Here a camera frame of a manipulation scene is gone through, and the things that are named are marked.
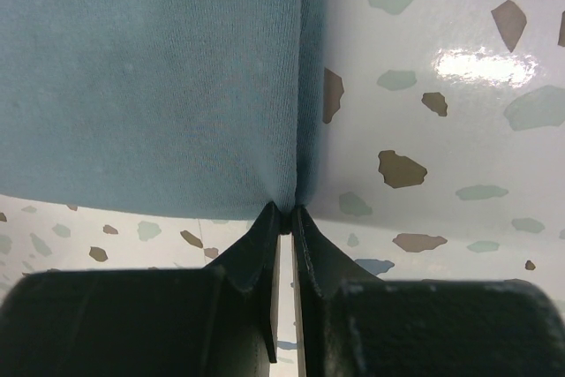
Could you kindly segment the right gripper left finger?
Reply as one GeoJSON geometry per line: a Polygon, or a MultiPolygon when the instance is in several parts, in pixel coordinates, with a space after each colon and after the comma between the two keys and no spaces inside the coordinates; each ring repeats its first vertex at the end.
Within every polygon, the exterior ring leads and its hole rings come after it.
{"type": "Polygon", "coordinates": [[[266,376],[282,215],[203,268],[48,271],[1,307],[4,376],[266,376]]]}

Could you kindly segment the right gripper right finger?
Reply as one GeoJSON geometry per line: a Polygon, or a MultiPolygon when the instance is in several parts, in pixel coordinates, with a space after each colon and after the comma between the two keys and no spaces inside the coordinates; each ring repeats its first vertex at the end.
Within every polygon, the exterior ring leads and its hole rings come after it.
{"type": "Polygon", "coordinates": [[[302,376],[561,376],[564,323],[518,281],[384,281],[290,216],[302,376]]]}

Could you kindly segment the blue-grey t-shirt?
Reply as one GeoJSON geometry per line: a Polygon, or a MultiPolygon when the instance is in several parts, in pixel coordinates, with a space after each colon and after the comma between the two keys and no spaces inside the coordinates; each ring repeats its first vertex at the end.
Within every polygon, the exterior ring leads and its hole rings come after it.
{"type": "Polygon", "coordinates": [[[318,179],[326,0],[1,0],[1,192],[249,219],[318,179]]]}

